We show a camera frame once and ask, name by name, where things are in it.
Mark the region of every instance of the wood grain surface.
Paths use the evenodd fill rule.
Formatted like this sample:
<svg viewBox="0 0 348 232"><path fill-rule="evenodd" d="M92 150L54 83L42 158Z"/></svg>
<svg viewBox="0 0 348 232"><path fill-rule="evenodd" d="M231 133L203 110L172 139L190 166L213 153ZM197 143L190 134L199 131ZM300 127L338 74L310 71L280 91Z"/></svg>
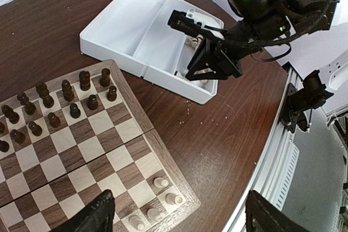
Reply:
<svg viewBox="0 0 348 232"><path fill-rule="evenodd" d="M0 101L39 80L96 63L81 55L78 34L110 1L16 0L0 7ZM227 28L234 23L211 0L186 1L222 19ZM125 73L202 202L174 231L220 231L263 150L286 73L276 62L262 64L251 58L244 59L242 66L244 75L221 81L217 96L206 105L187 102Z"/></svg>

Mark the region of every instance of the chessboard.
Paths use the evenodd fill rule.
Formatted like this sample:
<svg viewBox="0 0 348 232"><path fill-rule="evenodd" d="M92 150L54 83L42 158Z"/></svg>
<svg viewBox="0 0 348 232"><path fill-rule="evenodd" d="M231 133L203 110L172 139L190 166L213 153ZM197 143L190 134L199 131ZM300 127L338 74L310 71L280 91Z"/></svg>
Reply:
<svg viewBox="0 0 348 232"><path fill-rule="evenodd" d="M101 85L105 68L109 86ZM81 71L90 75L85 91ZM63 80L70 83L71 101L63 93ZM30 115L17 96L0 103L13 109L10 117L0 112L0 141L8 144L0 148L0 231L50 231L106 189L115 197L117 232L169 231L200 206L114 61L45 84L52 99L47 94L42 99L35 87L19 90L36 107ZM114 99L108 98L111 86L116 87ZM71 104L77 105L78 117ZM17 122L13 113L19 115ZM51 124L52 113L60 124Z"/></svg>

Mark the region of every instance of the white chess piece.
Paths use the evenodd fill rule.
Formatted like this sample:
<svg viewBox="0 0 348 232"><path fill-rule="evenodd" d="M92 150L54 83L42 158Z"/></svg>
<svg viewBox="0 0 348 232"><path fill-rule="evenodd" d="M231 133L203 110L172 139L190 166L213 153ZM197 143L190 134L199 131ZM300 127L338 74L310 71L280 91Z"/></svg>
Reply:
<svg viewBox="0 0 348 232"><path fill-rule="evenodd" d="M155 187L162 189L169 186L169 181L164 178L155 178L153 184Z"/></svg>
<svg viewBox="0 0 348 232"><path fill-rule="evenodd" d="M145 229L145 223L139 216L131 216L129 218L129 223L138 231L143 231Z"/></svg>
<svg viewBox="0 0 348 232"><path fill-rule="evenodd" d="M166 197L165 197L165 201L170 204L170 205L180 205L183 203L184 199L182 196L180 195L175 195L173 193L169 193Z"/></svg>
<svg viewBox="0 0 348 232"><path fill-rule="evenodd" d="M157 209L149 209L147 211L147 216L155 222L160 222L165 218L165 214Z"/></svg>

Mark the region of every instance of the dark pawn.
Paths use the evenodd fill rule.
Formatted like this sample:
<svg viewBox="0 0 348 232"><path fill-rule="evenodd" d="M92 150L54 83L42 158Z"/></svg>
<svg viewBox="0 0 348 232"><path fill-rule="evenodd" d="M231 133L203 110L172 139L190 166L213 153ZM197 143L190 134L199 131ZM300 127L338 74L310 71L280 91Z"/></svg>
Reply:
<svg viewBox="0 0 348 232"><path fill-rule="evenodd" d="M6 127L5 127L5 124L3 124L2 122L0 122L0 134L1 133L4 133Z"/></svg>
<svg viewBox="0 0 348 232"><path fill-rule="evenodd" d="M43 82L38 82L36 84L36 92L40 96L43 101L43 105L46 108L52 108L54 106L54 99L49 95L49 90L47 89L47 85Z"/></svg>
<svg viewBox="0 0 348 232"><path fill-rule="evenodd" d="M8 152L10 145L5 141L0 141L0 152Z"/></svg>
<svg viewBox="0 0 348 232"><path fill-rule="evenodd" d="M81 71L79 76L80 88L82 91L87 91L91 88L91 74L87 71Z"/></svg>
<svg viewBox="0 0 348 232"><path fill-rule="evenodd" d="M75 95L74 95L74 92L72 91L71 85L68 80L63 80L61 82L61 90L63 92L64 99L67 102L71 102L72 100L74 100Z"/></svg>
<svg viewBox="0 0 348 232"><path fill-rule="evenodd" d="M107 99L110 102L113 102L117 98L117 88L115 86L110 86L108 94L107 94Z"/></svg>
<svg viewBox="0 0 348 232"><path fill-rule="evenodd" d="M12 130L10 136L15 142L21 144L26 140L26 136L18 130Z"/></svg>
<svg viewBox="0 0 348 232"><path fill-rule="evenodd" d="M42 134L42 128L35 122L29 122L28 127L36 137Z"/></svg>
<svg viewBox="0 0 348 232"><path fill-rule="evenodd" d="M3 105L1 106L1 110L5 117L9 119L10 123L16 124L20 120L18 113L14 112L10 106Z"/></svg>
<svg viewBox="0 0 348 232"><path fill-rule="evenodd" d="M100 79L100 85L102 87L108 87L110 85L110 70L104 68L102 70L102 78Z"/></svg>
<svg viewBox="0 0 348 232"><path fill-rule="evenodd" d="M74 119L77 119L78 117L81 116L81 111L80 111L80 109L77 107L77 104L76 104L76 103L70 104L70 115L71 115L71 117L73 117Z"/></svg>
<svg viewBox="0 0 348 232"><path fill-rule="evenodd" d="M96 95L90 95L88 97L87 106L92 111L98 109L98 100Z"/></svg>
<svg viewBox="0 0 348 232"><path fill-rule="evenodd" d="M17 100L21 103L21 105L24 106L24 109L25 109L27 115L33 115L35 113L35 111L36 111L35 104L33 104L29 101L29 98L27 97L27 95L24 92L17 95Z"/></svg>
<svg viewBox="0 0 348 232"><path fill-rule="evenodd" d="M60 126L60 119L53 112L50 112L47 117L53 128L58 128Z"/></svg>

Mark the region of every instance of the dark wooden table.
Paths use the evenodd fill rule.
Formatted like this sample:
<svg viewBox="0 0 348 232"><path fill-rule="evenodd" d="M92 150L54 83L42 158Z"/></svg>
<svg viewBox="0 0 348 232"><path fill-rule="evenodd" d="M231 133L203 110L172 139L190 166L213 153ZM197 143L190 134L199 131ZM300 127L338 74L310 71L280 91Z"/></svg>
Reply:
<svg viewBox="0 0 348 232"><path fill-rule="evenodd" d="M81 55L78 34L110 1L16 0L0 7L0 101L39 80L98 62ZM211 0L186 1L219 17L226 27L234 23ZM206 105L125 73L202 201L175 231L220 231L264 148L287 75L276 62L246 58L242 65L244 75L221 81L219 93Z"/></svg>

